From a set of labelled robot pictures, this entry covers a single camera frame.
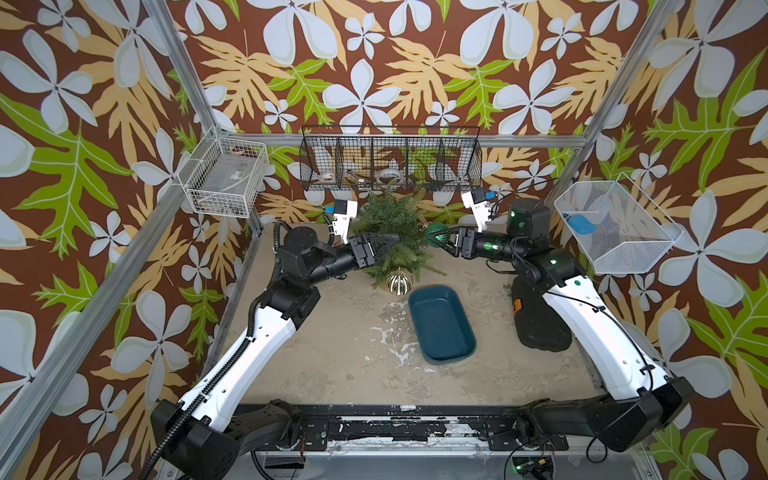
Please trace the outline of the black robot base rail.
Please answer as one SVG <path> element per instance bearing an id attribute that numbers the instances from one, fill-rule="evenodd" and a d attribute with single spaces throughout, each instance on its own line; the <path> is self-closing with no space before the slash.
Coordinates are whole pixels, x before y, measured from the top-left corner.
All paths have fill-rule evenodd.
<path id="1" fill-rule="evenodd" d="M 383 438 L 389 443 L 419 446 L 442 438 L 477 441 L 491 451 L 569 449 L 563 435 L 544 438 L 534 432 L 523 410 L 512 406 L 461 405 L 292 405 L 282 400 L 239 405 L 222 433 L 194 433 L 193 422 L 169 447 L 209 447 L 218 440 L 244 453 L 262 451 L 328 451 L 333 442 Z"/>

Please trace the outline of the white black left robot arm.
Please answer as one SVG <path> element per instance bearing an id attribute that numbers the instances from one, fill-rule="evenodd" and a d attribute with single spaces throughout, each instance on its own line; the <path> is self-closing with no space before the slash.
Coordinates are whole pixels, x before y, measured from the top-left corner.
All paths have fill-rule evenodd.
<path id="1" fill-rule="evenodd" d="M 151 422 L 157 446 L 141 478 L 149 478 L 158 461 L 165 460 L 184 479 L 222 479 L 246 452 L 284 439 L 297 410 L 273 401 L 258 412 L 236 416 L 245 393 L 319 302 L 318 283 L 382 263 L 399 241 L 396 233 L 362 233 L 333 246 L 311 227 L 276 222 L 274 269 L 266 289 L 249 306 L 245 330 L 179 401 L 155 408 Z"/>

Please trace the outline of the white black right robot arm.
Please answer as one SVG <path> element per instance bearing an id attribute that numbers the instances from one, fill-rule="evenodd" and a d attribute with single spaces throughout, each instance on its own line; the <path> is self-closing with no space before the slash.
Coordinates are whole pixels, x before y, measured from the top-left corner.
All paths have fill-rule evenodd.
<path id="1" fill-rule="evenodd" d="M 544 307 L 568 328 L 597 369 L 606 393 L 574 401 L 542 400 L 522 409 L 519 439 L 559 435 L 590 437 L 623 452 L 666 428 L 689 405 L 694 389 L 667 372 L 611 315 L 582 265 L 550 243 L 550 210 L 533 199 L 510 205 L 505 232 L 484 225 L 430 227 L 426 237 L 456 258 L 507 261 L 527 292 L 513 303 L 516 315 Z"/>

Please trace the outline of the blue object in mesh basket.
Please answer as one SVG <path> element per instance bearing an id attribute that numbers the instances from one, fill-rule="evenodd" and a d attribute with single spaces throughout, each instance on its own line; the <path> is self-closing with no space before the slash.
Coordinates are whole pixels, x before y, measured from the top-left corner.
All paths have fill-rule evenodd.
<path id="1" fill-rule="evenodd" d="M 597 230 L 597 226 L 583 215 L 570 215 L 566 223 L 576 235 L 591 235 Z"/>

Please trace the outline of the gold ribbed ornament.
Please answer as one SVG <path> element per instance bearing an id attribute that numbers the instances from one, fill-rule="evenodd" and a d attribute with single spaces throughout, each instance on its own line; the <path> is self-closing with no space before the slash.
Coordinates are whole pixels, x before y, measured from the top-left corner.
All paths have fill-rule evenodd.
<path id="1" fill-rule="evenodd" d="M 396 296 L 403 296 L 408 294 L 414 285 L 413 274 L 404 268 L 397 268 L 387 274 L 386 287 L 387 290 Z"/>

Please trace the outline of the white mesh basket right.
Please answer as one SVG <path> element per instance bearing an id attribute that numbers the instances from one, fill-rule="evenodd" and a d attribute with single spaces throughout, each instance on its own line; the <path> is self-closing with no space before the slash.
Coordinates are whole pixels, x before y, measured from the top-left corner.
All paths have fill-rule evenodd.
<path id="1" fill-rule="evenodd" d="M 683 237 L 676 223 L 634 180 L 581 180 L 555 201 L 554 207 L 598 275 L 646 274 Z M 597 226 L 591 235 L 576 235 L 566 223 L 583 215 Z"/>

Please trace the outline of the green glitter ornament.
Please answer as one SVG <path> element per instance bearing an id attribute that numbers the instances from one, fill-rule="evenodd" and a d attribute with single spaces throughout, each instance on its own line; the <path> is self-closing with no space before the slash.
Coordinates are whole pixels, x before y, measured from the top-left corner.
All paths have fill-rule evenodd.
<path id="1" fill-rule="evenodd" d="M 427 244 L 433 248 L 441 248 L 450 240 L 447 226 L 440 222 L 430 223 L 426 227 L 424 234 Z"/>

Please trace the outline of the teal plastic tray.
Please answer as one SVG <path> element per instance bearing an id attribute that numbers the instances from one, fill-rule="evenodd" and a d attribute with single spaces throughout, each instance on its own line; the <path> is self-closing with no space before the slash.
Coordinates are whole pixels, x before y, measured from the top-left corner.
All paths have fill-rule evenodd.
<path id="1" fill-rule="evenodd" d="M 455 290 L 435 285 L 414 290 L 408 298 L 414 330 L 425 360 L 445 365 L 472 356 L 477 340 Z"/>

